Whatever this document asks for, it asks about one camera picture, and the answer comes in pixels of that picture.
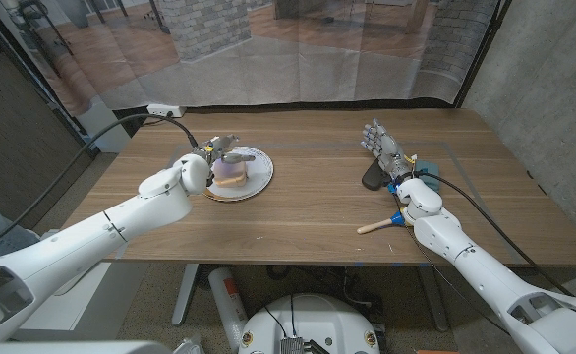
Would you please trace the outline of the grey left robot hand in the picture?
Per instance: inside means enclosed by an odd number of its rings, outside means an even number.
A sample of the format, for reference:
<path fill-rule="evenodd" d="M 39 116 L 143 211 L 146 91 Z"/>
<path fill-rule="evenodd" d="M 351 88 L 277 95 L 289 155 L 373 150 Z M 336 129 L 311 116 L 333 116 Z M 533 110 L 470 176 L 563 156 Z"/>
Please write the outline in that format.
<path fill-rule="evenodd" d="M 209 167 L 217 160 L 226 164 L 254 161 L 256 158 L 253 155 L 240 154 L 229 150 L 231 144 L 238 140 L 239 138 L 233 134 L 222 137 L 216 136 L 195 147 L 193 154 L 202 157 Z"/>

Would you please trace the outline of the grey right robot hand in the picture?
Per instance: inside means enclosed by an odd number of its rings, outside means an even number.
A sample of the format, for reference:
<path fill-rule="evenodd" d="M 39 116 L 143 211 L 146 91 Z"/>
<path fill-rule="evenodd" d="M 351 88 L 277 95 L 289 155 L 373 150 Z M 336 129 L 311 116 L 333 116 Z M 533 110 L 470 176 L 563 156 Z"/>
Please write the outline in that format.
<path fill-rule="evenodd" d="M 361 145 L 374 155 L 381 170 L 392 179 L 411 172 L 402 146 L 388 134 L 376 118 L 371 124 L 365 125 Z"/>

